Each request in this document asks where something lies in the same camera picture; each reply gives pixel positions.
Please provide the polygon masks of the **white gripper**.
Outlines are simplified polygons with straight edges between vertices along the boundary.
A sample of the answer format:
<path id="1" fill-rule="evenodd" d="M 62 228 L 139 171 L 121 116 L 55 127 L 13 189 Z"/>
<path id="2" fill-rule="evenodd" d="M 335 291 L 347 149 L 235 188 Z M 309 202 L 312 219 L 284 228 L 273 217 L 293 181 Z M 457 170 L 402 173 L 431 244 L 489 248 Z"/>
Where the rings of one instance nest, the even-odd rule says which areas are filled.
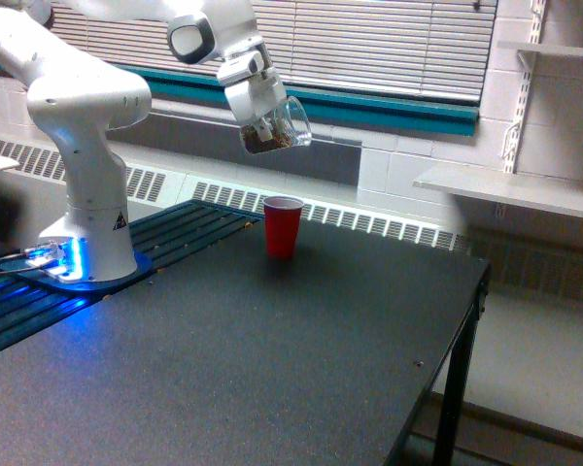
<path id="1" fill-rule="evenodd" d="M 257 123 L 262 142 L 272 139 L 272 126 L 263 118 L 288 97 L 264 42 L 223 60 L 217 79 L 235 119 L 242 125 Z"/>

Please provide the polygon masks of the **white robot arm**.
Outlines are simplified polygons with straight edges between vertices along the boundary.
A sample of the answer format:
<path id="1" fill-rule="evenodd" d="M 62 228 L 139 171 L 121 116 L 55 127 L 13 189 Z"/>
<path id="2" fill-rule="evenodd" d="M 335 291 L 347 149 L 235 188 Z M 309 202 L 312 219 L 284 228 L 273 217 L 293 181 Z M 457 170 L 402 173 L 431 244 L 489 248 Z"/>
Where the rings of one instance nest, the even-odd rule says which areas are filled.
<path id="1" fill-rule="evenodd" d="M 218 81 L 250 152 L 286 142 L 279 108 L 287 93 L 248 1 L 75 1 L 96 19 L 155 20 L 186 64 L 220 59 Z M 70 246 L 66 280 L 108 282 L 137 268 L 128 228 L 126 167 L 110 130 L 144 120 L 152 93 L 139 75 L 54 35 L 47 1 L 0 1 L 0 66 L 26 88 L 35 125 L 56 145 L 66 173 L 65 215 L 45 236 Z"/>

